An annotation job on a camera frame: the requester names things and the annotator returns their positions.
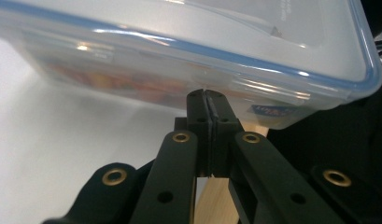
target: white table surface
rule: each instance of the white table surface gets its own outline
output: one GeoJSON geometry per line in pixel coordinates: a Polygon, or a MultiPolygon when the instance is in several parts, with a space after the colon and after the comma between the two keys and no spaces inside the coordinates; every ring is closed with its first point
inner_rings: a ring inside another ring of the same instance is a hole
{"type": "Polygon", "coordinates": [[[0,39],[0,223],[64,215],[95,170],[154,159],[185,111],[53,87],[0,39]]]}

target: screw hole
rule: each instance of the screw hole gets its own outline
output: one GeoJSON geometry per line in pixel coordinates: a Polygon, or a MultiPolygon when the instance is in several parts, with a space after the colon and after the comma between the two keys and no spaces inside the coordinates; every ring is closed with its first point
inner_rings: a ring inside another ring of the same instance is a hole
{"type": "Polygon", "coordinates": [[[186,138],[187,138],[187,136],[185,136],[185,135],[177,135],[176,140],[183,141],[183,140],[185,140],[186,138]]]}
{"type": "Polygon", "coordinates": [[[306,203],[306,198],[304,197],[304,195],[299,194],[299,193],[291,194],[290,198],[292,199],[293,202],[298,203],[298,204],[305,204],[306,203]]]}
{"type": "Polygon", "coordinates": [[[246,139],[248,140],[248,141],[257,141],[257,136],[253,136],[253,135],[248,135],[248,136],[246,136],[246,139]]]}
{"type": "Polygon", "coordinates": [[[121,173],[119,173],[119,172],[115,172],[115,173],[108,175],[109,181],[116,181],[116,180],[119,180],[120,178],[121,178],[121,173]]]}
{"type": "Polygon", "coordinates": [[[158,201],[160,203],[170,203],[174,199],[173,193],[170,191],[164,191],[158,195],[158,201]]]}
{"type": "Polygon", "coordinates": [[[339,182],[345,181],[345,179],[341,175],[338,175],[338,174],[329,174],[329,176],[331,179],[333,179],[335,181],[339,181],[339,182]]]}

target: dark background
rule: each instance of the dark background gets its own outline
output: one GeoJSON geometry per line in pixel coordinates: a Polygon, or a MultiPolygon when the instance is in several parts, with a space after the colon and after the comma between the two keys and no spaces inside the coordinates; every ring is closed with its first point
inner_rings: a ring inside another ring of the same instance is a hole
{"type": "MultiPolygon", "coordinates": [[[[382,1],[362,1],[373,36],[382,32],[382,1]]],[[[304,174],[330,164],[348,170],[382,196],[382,87],[372,96],[316,114],[268,139],[304,174]]]]}

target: container lid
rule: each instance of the container lid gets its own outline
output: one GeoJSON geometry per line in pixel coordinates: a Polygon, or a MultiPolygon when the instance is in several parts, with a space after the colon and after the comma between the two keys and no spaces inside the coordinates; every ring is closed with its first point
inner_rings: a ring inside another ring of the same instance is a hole
{"type": "Polygon", "coordinates": [[[338,96],[348,101],[371,94],[382,81],[359,0],[13,0],[0,7],[78,22],[97,33],[136,30],[130,35],[153,35],[174,48],[349,90],[338,96]]]}

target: clear plastic box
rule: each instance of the clear plastic box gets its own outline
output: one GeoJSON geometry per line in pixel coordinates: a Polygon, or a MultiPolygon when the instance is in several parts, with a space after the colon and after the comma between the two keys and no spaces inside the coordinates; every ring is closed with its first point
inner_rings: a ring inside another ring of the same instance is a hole
{"type": "Polygon", "coordinates": [[[0,1],[0,36],[50,80],[181,108],[220,91],[274,129],[382,82],[359,0],[0,1]]]}

